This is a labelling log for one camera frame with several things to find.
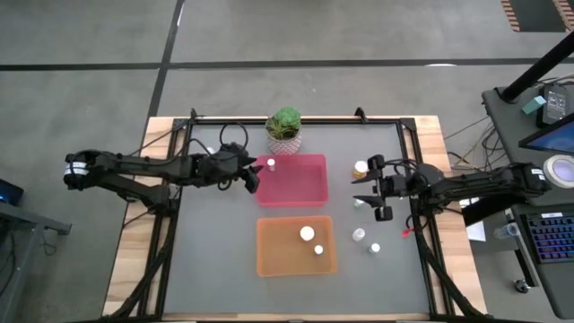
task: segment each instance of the monitor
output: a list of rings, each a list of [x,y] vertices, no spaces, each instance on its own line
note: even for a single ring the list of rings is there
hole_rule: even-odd
[[[522,148],[574,154],[574,113],[520,140]]]

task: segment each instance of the rgb keyboard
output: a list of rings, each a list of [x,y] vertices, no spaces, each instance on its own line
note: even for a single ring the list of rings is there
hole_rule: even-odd
[[[541,263],[574,261],[574,217],[532,214],[527,225]]]

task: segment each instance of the wooden table edge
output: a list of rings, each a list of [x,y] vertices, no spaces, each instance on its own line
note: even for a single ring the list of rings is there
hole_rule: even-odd
[[[168,132],[170,130],[170,126],[171,123],[173,121],[173,119],[175,118],[188,118],[188,117],[154,117],[154,118],[150,118],[149,122],[147,124],[147,128],[145,131],[145,136],[144,136],[144,140],[143,142],[149,142],[152,139],[149,138],[149,136],[151,134],[155,134],[157,135],[162,135],[162,133]],[[330,119],[360,119],[359,117],[348,117],[348,116],[303,116],[301,117],[303,119],[306,120],[310,120],[310,119],[325,119],[325,118],[330,118]],[[419,137],[419,143],[420,143],[420,147],[421,147],[421,151],[422,151],[422,158],[423,160],[425,160],[425,155],[428,157],[430,157],[430,155],[435,155],[434,158],[430,158],[431,161],[426,161],[426,162],[432,162],[433,164],[437,164],[436,162],[433,162],[437,156],[440,157],[440,159],[444,160],[440,163],[440,165],[436,165],[439,169],[441,169],[442,171],[444,171],[447,175],[450,173],[451,169],[449,166],[449,162],[448,162],[448,156],[447,156],[447,151],[444,145],[444,139],[440,130],[440,124],[439,124],[439,118],[437,116],[367,116],[368,119],[400,119],[400,118],[414,118],[415,122],[416,122],[416,126],[417,126],[417,135]],[[198,119],[202,119],[202,120],[242,120],[242,119],[267,119],[267,117],[265,116],[255,116],[255,117],[198,117]],[[169,125],[168,127],[164,127],[162,130],[157,129],[158,125]],[[445,228],[444,225],[441,225],[443,222],[445,221],[441,221],[441,217],[447,218],[448,217],[448,226],[447,228]],[[445,212],[444,214],[441,214],[440,216],[437,217],[437,226],[438,226],[438,230],[439,230],[439,236],[440,236],[440,242],[441,242],[441,247],[443,248],[443,255],[445,258],[445,262],[446,262],[446,267],[447,267],[447,271],[449,273],[449,275],[451,276],[451,278],[453,278],[453,280],[455,281],[455,284],[457,284],[457,286],[459,287],[459,289],[461,290],[461,292],[463,293],[464,296],[466,296],[466,298],[481,312],[486,312],[486,305],[483,299],[483,292],[482,292],[482,288],[480,286],[480,281],[478,280],[478,274],[476,273],[476,267],[474,265],[474,258],[472,255],[472,250],[470,249],[470,242],[468,241],[468,238],[466,237],[466,230],[465,230],[465,225],[464,225],[464,220],[463,218],[459,215],[459,214],[453,214],[453,213],[448,213]],[[458,259],[457,261],[454,261],[455,263],[453,264],[452,259],[449,259],[449,254],[448,254],[448,250],[449,247],[451,246],[447,246],[445,241],[448,239],[445,239],[443,237],[442,233],[445,233],[447,235],[450,235],[451,233],[453,233],[452,228],[455,228],[455,231],[459,231],[458,232],[458,239],[459,239],[459,243],[462,245],[457,245],[457,254],[458,253],[463,253],[465,255],[465,260],[464,265],[466,267],[466,270],[464,271],[463,276],[464,277],[458,277],[458,271],[459,270],[454,270],[453,272],[453,267],[454,266],[461,266],[460,265],[460,259]],[[462,231],[464,231],[464,239],[461,239],[461,233]],[[120,242],[122,241],[122,239],[124,238],[124,234],[122,234],[122,236],[120,237]],[[115,274],[117,271],[120,271],[121,269],[117,267],[117,256],[116,259],[114,261],[114,267],[113,267],[113,272],[112,272],[112,276],[113,274]],[[432,274],[432,287],[433,287],[433,294],[435,297],[435,300],[437,302],[437,306],[438,306],[438,310],[439,312],[444,312],[444,304],[442,303],[442,292],[439,288],[439,281],[438,278],[436,277],[436,275],[434,275],[434,273]],[[109,288],[111,287],[111,285],[113,284],[112,279],[110,278],[110,282],[109,282]],[[116,308],[118,306],[118,304],[120,304],[121,302],[123,302],[123,300],[119,301],[119,300],[114,300],[115,297],[113,295],[109,294],[109,289],[107,292],[107,296],[106,296],[106,301],[104,304],[104,308],[102,311],[103,315],[108,315],[110,314],[110,312],[113,312],[113,309]],[[155,303],[155,298],[154,297],[150,297],[150,304],[152,306],[150,306],[150,309],[154,308],[154,303]],[[297,317],[299,319],[305,319],[305,320],[368,320],[368,319],[428,319],[429,315],[428,313],[416,313],[416,314],[385,314],[385,315],[333,315],[333,314],[263,314],[263,313],[238,313],[238,314],[217,314],[217,315],[211,315],[211,314],[165,314],[162,316],[163,319],[166,320],[178,320],[178,319],[186,319],[186,320],[217,320],[217,319],[226,319],[226,320],[281,320],[281,319],[286,319],[287,317],[289,317],[289,319],[293,319],[293,317]]]

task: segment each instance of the gray mat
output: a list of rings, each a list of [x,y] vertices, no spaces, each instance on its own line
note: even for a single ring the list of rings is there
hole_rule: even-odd
[[[194,126],[193,137],[219,148],[219,126]],[[248,151],[269,153],[263,126],[250,126]],[[300,153],[327,161],[329,201],[321,208],[261,208],[239,181],[226,192],[184,188],[171,262],[166,313],[347,313],[428,312],[421,261],[413,237],[401,238],[410,213],[407,200],[389,199],[395,219],[376,223],[372,210],[352,206],[352,195],[370,184],[351,185],[352,166],[381,153],[401,158],[394,125],[305,125]],[[243,143],[229,127],[223,141]],[[199,152],[196,144],[192,152]],[[256,271],[256,221],[261,217],[327,214],[333,218],[338,270],[333,275],[261,278]],[[352,241],[353,230],[367,235]],[[372,256],[367,247],[382,250]]]

